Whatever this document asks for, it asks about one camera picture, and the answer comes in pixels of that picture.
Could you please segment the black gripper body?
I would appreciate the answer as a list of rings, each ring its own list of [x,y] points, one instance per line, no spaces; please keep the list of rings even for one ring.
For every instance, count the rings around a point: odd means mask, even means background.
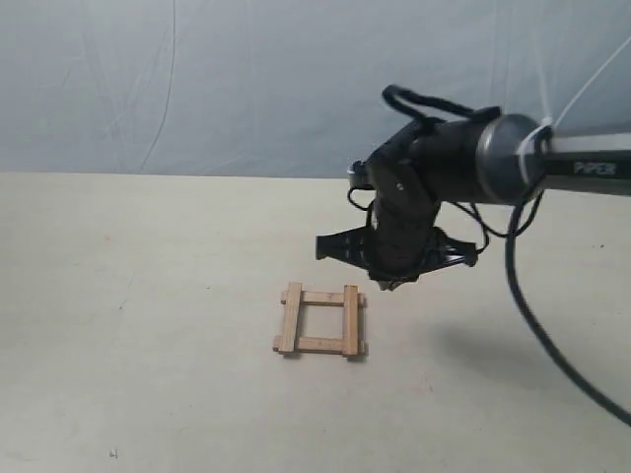
[[[410,122],[367,159],[369,182],[376,190],[369,276],[382,291],[418,279],[439,210],[410,158],[409,148],[421,134],[421,124]]]

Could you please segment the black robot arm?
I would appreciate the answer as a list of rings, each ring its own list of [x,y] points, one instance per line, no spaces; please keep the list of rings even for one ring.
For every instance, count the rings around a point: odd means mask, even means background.
[[[318,236],[315,257],[361,268],[392,291],[426,273],[476,264],[474,243],[437,227],[445,203],[517,206],[547,189],[629,195],[630,137],[556,137],[521,114],[431,128],[411,121],[355,162],[349,182],[375,193],[366,221]]]

